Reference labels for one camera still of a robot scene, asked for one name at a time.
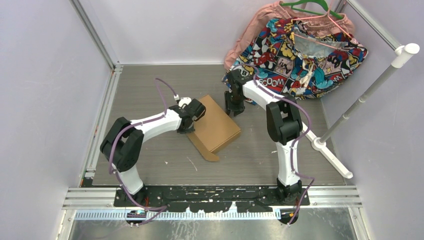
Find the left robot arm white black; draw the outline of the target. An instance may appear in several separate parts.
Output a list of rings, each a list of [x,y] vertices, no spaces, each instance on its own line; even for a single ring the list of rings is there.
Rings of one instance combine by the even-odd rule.
[[[136,167],[143,143],[167,132],[192,133],[194,123],[205,113],[206,107],[199,100],[184,97],[151,117],[115,120],[99,149],[108,160],[110,173],[117,176],[127,193],[129,203],[138,207],[146,200],[146,187]]]

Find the aluminium corner post right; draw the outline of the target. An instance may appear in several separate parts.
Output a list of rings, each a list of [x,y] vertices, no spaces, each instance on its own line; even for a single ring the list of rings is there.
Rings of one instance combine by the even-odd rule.
[[[337,13],[342,13],[344,9],[349,6],[352,8],[367,25],[392,49],[396,50],[402,46],[402,44],[385,28],[379,23],[357,0],[337,0],[336,7],[334,9]]]

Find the aluminium corner post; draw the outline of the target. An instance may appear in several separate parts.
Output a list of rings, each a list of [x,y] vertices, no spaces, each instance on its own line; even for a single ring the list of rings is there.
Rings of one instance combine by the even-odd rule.
[[[106,49],[105,44],[101,40],[101,37],[99,36],[95,26],[93,25],[89,15],[87,14],[84,6],[82,5],[80,0],[70,0],[71,5],[75,9],[77,15],[81,19],[84,27],[88,31],[88,34],[94,41],[94,44],[96,45],[97,49],[101,53],[103,59],[106,61],[107,65],[111,69],[115,69],[117,63],[112,59],[111,55],[108,53],[108,50]]]
[[[379,23],[357,0],[337,0],[336,7],[334,9],[337,13],[342,13],[344,9],[349,6],[352,8],[367,25],[392,49],[396,50],[402,46],[402,44],[385,28]]]

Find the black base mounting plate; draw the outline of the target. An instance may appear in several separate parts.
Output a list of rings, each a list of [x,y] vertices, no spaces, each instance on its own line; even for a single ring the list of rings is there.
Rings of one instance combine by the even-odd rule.
[[[165,206],[168,212],[174,213],[224,213],[232,205],[239,213],[260,213],[270,212],[278,206],[310,205],[309,196],[303,192],[294,201],[280,201],[276,188],[268,185],[148,185],[145,186],[145,192],[136,197],[117,189],[113,205],[142,205],[148,208]]]

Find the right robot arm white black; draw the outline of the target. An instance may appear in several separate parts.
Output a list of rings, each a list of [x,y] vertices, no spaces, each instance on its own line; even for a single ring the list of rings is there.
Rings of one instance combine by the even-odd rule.
[[[229,90],[225,91],[225,111],[238,116],[245,110],[245,99],[252,99],[266,112],[266,128],[276,144],[278,175],[276,195],[283,205],[291,205],[302,194],[302,181],[297,175],[296,139],[301,135],[303,122],[293,98],[277,96],[255,83],[252,75],[243,76],[240,69],[226,73]]]

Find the white grey clothes rack stand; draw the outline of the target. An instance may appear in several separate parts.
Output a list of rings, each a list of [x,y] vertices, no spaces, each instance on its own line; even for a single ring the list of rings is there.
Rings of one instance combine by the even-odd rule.
[[[326,141],[335,133],[335,131],[353,115],[353,113],[363,105],[376,90],[388,80],[398,69],[403,67],[414,55],[420,51],[420,46],[416,43],[401,45],[394,50],[395,59],[390,63],[387,69],[368,87],[368,89],[358,97],[358,99],[346,110],[338,120],[330,127],[327,132],[318,137],[312,131],[307,132],[305,136],[310,141],[311,147],[320,152],[326,160],[335,168],[335,170],[345,179],[353,178],[353,173],[336,157],[336,155],[327,147]]]

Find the brown cardboard box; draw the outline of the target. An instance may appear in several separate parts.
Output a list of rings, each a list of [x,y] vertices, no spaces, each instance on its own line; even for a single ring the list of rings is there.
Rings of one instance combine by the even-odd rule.
[[[187,137],[206,161],[218,162],[217,153],[240,137],[242,131],[209,94],[199,101],[205,106],[205,114],[194,122],[194,132]]]

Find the colourful comic print shorts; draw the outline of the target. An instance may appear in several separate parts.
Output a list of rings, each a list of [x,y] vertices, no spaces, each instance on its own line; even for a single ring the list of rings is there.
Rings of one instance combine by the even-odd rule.
[[[367,55],[352,35],[315,36],[301,20],[273,18],[229,69],[257,73],[258,83],[277,94],[316,99],[341,86]]]

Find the aluminium corner post left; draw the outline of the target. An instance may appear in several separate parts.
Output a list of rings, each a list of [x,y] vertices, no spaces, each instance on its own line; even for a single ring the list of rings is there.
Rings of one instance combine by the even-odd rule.
[[[94,44],[96,45],[97,49],[101,53],[103,59],[106,61],[107,65],[111,69],[115,69],[117,63],[112,59],[111,55],[108,53],[108,50],[106,49],[105,44],[101,40],[101,37],[99,36],[95,26],[93,25],[89,15],[87,14],[84,6],[82,5],[80,0],[70,0],[71,5],[75,9],[77,15],[81,19],[84,27],[88,31],[88,34],[94,41]]]

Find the green plastic hanger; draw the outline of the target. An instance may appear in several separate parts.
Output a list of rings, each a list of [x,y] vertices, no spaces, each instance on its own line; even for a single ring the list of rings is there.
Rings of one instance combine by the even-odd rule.
[[[329,16],[337,20],[341,20],[343,18],[341,14],[332,10],[326,0],[297,0],[292,2],[281,1],[279,5],[281,7],[289,7],[294,11],[309,13],[317,16],[326,12]]]

